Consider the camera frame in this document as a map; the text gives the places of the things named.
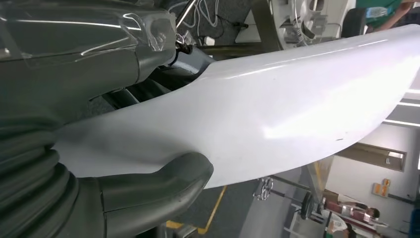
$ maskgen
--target person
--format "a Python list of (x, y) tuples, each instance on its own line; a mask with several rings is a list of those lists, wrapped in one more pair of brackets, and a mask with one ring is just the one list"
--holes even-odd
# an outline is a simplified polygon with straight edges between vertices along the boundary
[[(356, 238), (357, 234), (353, 230), (353, 227), (350, 223), (346, 223), (347, 228), (343, 230), (343, 238)], [(334, 223), (330, 222), (327, 229), (327, 238), (333, 238), (334, 234)]]
[(410, 24), (420, 25), (420, 6), (412, 8), (397, 22), (395, 26), (398, 27)]
[(391, 8), (391, 13), (387, 16), (368, 18), (367, 25), (370, 32), (383, 31), (392, 28), (410, 9), (414, 2), (420, 0), (357, 0), (356, 7), (376, 7), (382, 6)]
[(351, 206), (353, 209), (364, 211), (367, 215), (377, 219), (380, 216), (380, 211), (373, 207), (368, 207), (366, 204), (358, 202), (338, 202), (339, 205)]
[(323, 192), (323, 196), (325, 197), (327, 201), (337, 203), (338, 205), (349, 206), (349, 207), (352, 207), (353, 209), (363, 211), (375, 219), (378, 219), (380, 216), (380, 211), (378, 209), (369, 207), (363, 202), (360, 202), (346, 195), (339, 194), (339, 193), (330, 191), (328, 189), (325, 189)]

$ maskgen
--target white machine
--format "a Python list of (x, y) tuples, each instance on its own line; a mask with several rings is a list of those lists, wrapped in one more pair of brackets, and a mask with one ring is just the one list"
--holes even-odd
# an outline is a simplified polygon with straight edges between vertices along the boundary
[(394, 109), (420, 69), (420, 27), (210, 64), (191, 84), (59, 132), (77, 177), (151, 173), (197, 151), (207, 188), (332, 155)]
[[(315, 44), (320, 38), (340, 38), (344, 18), (350, 9), (356, 7), (356, 0), (271, 0), (267, 4), (267, 8), (253, 5), (244, 22), (249, 27), (239, 32), (236, 43), (261, 42), (254, 14), (271, 16), (265, 21), (272, 20), (274, 27), (267, 30), (272, 31), (273, 37), (279, 38), (284, 49), (296, 47), (299, 43), (295, 32), (297, 24), (303, 24), (315, 34)], [(261, 30), (265, 30), (267, 23), (260, 24)]]

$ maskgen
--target white cable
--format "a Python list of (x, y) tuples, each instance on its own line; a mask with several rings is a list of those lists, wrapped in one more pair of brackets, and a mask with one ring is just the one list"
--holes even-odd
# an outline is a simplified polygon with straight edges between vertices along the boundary
[[(204, 7), (206, 10), (206, 13), (204, 12), (204, 10), (201, 7), (201, 3), (204, 2)], [(174, 5), (172, 5), (168, 11), (171, 12), (171, 10), (173, 10), (175, 7), (179, 7), (179, 6), (183, 6), (186, 5), (188, 3), (188, 1), (183, 1), (183, 2), (179, 2), (176, 3)], [(217, 17), (217, 13), (218, 13), (218, 9), (219, 9), (219, 0), (215, 0), (214, 3), (214, 21), (212, 21), (210, 19), (210, 13), (209, 13), (209, 7), (207, 5), (207, 1), (206, 0), (199, 0), (197, 3), (194, 4), (194, 20), (192, 24), (188, 24), (187, 22), (183, 21), (182, 24), (184, 24), (186, 27), (188, 28), (193, 28), (194, 26), (197, 26), (197, 36), (200, 36), (200, 13), (203, 15), (203, 17), (207, 20), (207, 22), (210, 24), (210, 26), (212, 27), (216, 27), (217, 26), (217, 22), (218, 22), (218, 17)]]

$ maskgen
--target wall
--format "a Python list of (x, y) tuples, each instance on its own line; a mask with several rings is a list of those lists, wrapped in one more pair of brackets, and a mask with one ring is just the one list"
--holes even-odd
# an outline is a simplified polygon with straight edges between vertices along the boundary
[(404, 172), (398, 172), (336, 156), (326, 188), (363, 201), (381, 211), (380, 220), (393, 228), (408, 231), (407, 223), (413, 206), (395, 199), (382, 198), (371, 193), (374, 182), (391, 180), (390, 193), (415, 198), (418, 184), (418, 131), (414, 128), (382, 124), (360, 142), (407, 152)]

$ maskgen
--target red object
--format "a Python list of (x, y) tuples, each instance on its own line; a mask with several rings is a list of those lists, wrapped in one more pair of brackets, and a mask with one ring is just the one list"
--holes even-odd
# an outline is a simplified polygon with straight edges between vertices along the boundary
[[(338, 205), (337, 203), (329, 202), (329, 201), (326, 202), (325, 208), (339, 214), (342, 214), (342, 211), (343, 211), (343, 207), (341, 205)], [(350, 218), (354, 220), (369, 224), (369, 222), (364, 221), (364, 217), (365, 217), (365, 213), (359, 210), (353, 210), (350, 216)]]

